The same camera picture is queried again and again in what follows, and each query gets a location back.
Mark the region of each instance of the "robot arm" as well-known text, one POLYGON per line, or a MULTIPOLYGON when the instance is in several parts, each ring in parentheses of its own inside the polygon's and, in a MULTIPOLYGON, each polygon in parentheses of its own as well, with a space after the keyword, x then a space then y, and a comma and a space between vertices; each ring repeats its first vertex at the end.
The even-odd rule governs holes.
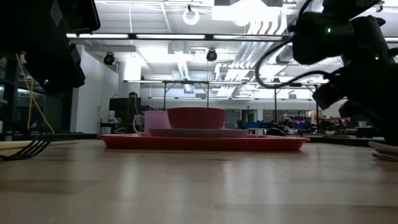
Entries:
POLYGON ((388 144, 398 146, 393 129, 398 122, 386 119, 391 106, 382 100, 391 97, 397 88, 398 65, 394 57, 398 50, 388 48, 380 29, 386 23, 383 19, 357 17, 382 1, 324 0, 321 13, 304 12, 311 1, 307 0, 303 5, 296 25, 289 27, 293 37, 261 57, 255 70, 257 81, 265 88, 280 88, 298 78, 320 73, 329 79, 313 94, 322 109, 347 97, 348 101, 340 108, 342 117, 362 114, 382 131, 388 144), (300 64, 311 65, 328 57, 341 56, 344 66, 333 73, 311 71, 279 86, 263 84, 259 78, 260 64, 290 41, 294 59, 300 64))
POLYGON ((0 52, 25 52, 26 69, 47 93, 84 85, 80 56, 65 35, 100 28, 94 0, 0 2, 0 52))

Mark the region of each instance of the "ceiling beam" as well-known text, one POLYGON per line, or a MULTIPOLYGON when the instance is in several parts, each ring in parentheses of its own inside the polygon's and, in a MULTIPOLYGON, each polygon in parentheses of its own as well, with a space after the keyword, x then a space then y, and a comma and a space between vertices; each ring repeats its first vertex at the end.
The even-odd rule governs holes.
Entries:
POLYGON ((85 49, 91 52, 137 52, 134 45, 86 45, 85 49))

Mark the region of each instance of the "cable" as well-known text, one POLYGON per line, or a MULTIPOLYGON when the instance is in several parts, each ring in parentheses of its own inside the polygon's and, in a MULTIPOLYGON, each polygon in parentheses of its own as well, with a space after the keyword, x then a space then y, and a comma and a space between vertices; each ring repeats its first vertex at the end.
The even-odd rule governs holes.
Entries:
POLYGON ((102 117, 101 117, 101 107, 102 107, 102 102, 104 98, 104 87, 105 87, 105 78, 106 78, 106 66, 104 65, 104 78, 102 80, 102 92, 101 92, 101 101, 99 102, 99 107, 98 107, 98 113, 99 113, 99 121, 102 123, 102 117))
POLYGON ((264 82, 262 82, 262 80, 260 79, 260 67, 263 63, 263 61, 270 56, 271 54, 273 54, 274 52, 276 52, 277 50, 279 50, 281 47, 285 46, 286 44, 290 43, 293 40, 293 37, 289 38, 288 40, 286 40, 285 42, 277 45, 276 47, 274 47, 273 49, 267 51, 263 56, 261 56, 261 58, 259 59, 259 61, 256 63, 256 65, 254 66, 254 74, 256 76, 256 80, 257 82, 263 86, 264 88, 275 88, 274 85, 266 85, 264 84, 264 82))
MULTIPOLYGON (((25 72, 24 72, 24 69, 22 68, 22 64, 21 64, 21 61, 19 60, 18 54, 15 54, 15 56, 16 56, 17 61, 18 61, 19 69, 21 70, 22 75, 24 76, 24 81, 25 81, 25 84, 26 84, 26 88, 30 91, 31 100, 33 100, 33 102, 35 103, 35 105, 36 105, 36 107, 37 107, 39 113, 42 115, 43 120, 44 120, 44 122, 46 123, 46 125, 50 128, 51 132, 52 132, 53 134, 55 134, 54 129, 52 129, 51 125, 49 124, 49 122, 48 122, 47 119, 45 118, 45 116, 44 116, 42 110, 40 109, 39 104, 37 103, 36 99, 33 97, 33 94, 32 94, 33 88, 29 88, 29 84, 27 83, 26 76, 25 76, 25 72)), ((31 101, 30 104, 29 104, 29 111, 31 111, 31 110, 32 110, 32 101, 31 101)))
MULTIPOLYGON (((30 89, 33 90, 33 78, 31 79, 30 89)), ((27 118, 27 129, 30 129, 30 117, 32 115, 32 110, 30 109, 33 101, 33 91, 30 91, 30 100, 29 100, 29 111, 28 111, 28 118, 27 118)))
POLYGON ((132 33, 131 8, 132 8, 132 3, 130 4, 130 8, 129 8, 130 33, 132 33))
MULTIPOLYGON (((312 0, 307 0, 307 1, 303 4, 303 6, 302 6, 301 9, 300 9, 300 12, 298 13, 298 17, 300 17, 300 16, 304 13, 304 10, 306 10, 306 8, 308 7, 308 5, 309 5, 311 2, 312 2, 312 0)), ((312 72, 308 72, 308 73, 304 73, 304 74, 302 74, 302 75, 299 75, 298 77, 295 77, 295 78, 289 80, 287 83, 283 83, 283 84, 280 84, 280 85, 266 85, 266 84, 264 84, 264 82, 260 79, 260 67, 261 67, 263 61, 264 61, 268 56, 270 56, 271 54, 273 54, 274 52, 276 52, 277 50, 279 50, 280 48, 282 48, 282 47, 285 46, 286 44, 288 44, 288 43, 290 43, 291 41, 293 41, 293 38, 294 38, 294 37, 289 38, 289 39, 286 40, 285 42, 283 42, 283 43, 277 45, 276 47, 274 47, 272 50, 269 50, 268 52, 266 52, 266 53, 259 59, 259 61, 257 62, 256 66, 254 67, 254 74, 255 74, 255 76, 256 76, 256 80, 257 80, 257 82, 258 82, 261 86, 263 86, 264 88, 280 88, 280 87, 283 87, 283 86, 287 86, 287 85, 291 84, 292 82, 294 82, 294 81, 296 81, 296 80, 298 80, 298 79, 300 79, 300 78, 306 77, 307 75, 311 75, 311 74, 322 74, 322 75, 325 75, 325 76, 331 75, 330 73, 327 73, 327 72, 324 72, 324 71, 312 71, 312 72)))
POLYGON ((300 9, 300 12, 298 12, 298 16, 299 16, 299 17, 304 13, 304 10, 306 10, 306 8, 308 7, 308 5, 309 5, 311 2, 312 2, 312 0, 307 0, 307 1, 303 4, 303 6, 302 6, 301 9, 300 9))

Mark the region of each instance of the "desk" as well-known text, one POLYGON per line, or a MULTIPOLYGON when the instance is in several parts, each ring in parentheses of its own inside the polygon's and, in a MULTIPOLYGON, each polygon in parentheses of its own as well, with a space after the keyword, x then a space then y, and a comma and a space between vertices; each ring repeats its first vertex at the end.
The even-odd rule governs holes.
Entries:
MULTIPOLYGON (((102 123, 98 123, 98 124, 99 124, 99 134, 106 134, 105 128, 111 128, 110 134, 112 134, 112 133, 114 133, 116 125, 118 125, 118 123, 112 123, 112 122, 102 122, 102 123)), ((132 126, 133 126, 132 123, 127 125, 128 133, 135 133, 132 126)), ((138 131, 140 131, 140 126, 138 124, 136 124, 136 129, 138 131)))
POLYGON ((49 146, 4 162, 2 223, 390 224, 398 163, 370 148, 306 143, 302 153, 49 146))
POLYGON ((115 126, 117 125, 115 122, 102 122, 99 124, 99 134, 106 134, 105 128, 111 128, 110 134, 113 132, 115 126))
POLYGON ((261 131, 261 134, 264 134, 265 131, 267 131, 266 128, 248 128, 249 134, 251 133, 250 131, 254 131, 255 135, 259 134, 259 131, 261 131))

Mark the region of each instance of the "ceiling fixture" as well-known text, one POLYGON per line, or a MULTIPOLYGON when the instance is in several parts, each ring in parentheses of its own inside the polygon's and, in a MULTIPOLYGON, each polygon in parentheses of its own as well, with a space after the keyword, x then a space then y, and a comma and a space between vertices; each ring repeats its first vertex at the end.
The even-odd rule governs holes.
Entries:
POLYGON ((113 52, 108 52, 106 53, 105 57, 104 57, 104 63, 105 65, 114 65, 116 63, 116 59, 113 56, 113 52))
POLYGON ((231 85, 237 85, 237 84, 243 84, 244 82, 209 82, 210 84, 231 84, 231 85))
POLYGON ((207 53, 206 59, 208 62, 214 62, 217 60, 217 53, 215 49, 210 49, 207 53))
POLYGON ((157 39, 157 40, 204 40, 205 35, 200 34, 137 34, 137 39, 157 39))
POLYGON ((188 24, 188 25, 195 25, 199 22, 199 12, 195 9, 191 8, 191 5, 188 4, 187 9, 184 11, 184 13, 182 14, 182 20, 184 21, 184 23, 188 24), (189 12, 193 12, 193 18, 192 19, 188 19, 188 13, 189 12))
POLYGON ((158 80, 125 80, 128 83, 163 83, 163 81, 158 80))
POLYGON ((76 34, 67 34, 68 38, 74 39, 128 39, 129 36, 127 34, 80 34, 77 36, 76 34))
POLYGON ((201 6, 203 3, 201 1, 174 1, 174 0, 135 0, 135 1, 115 1, 115 0, 95 0, 95 3, 103 3, 103 4, 186 4, 188 3, 195 6, 201 6))
POLYGON ((281 41, 282 35, 214 35, 215 40, 281 41))

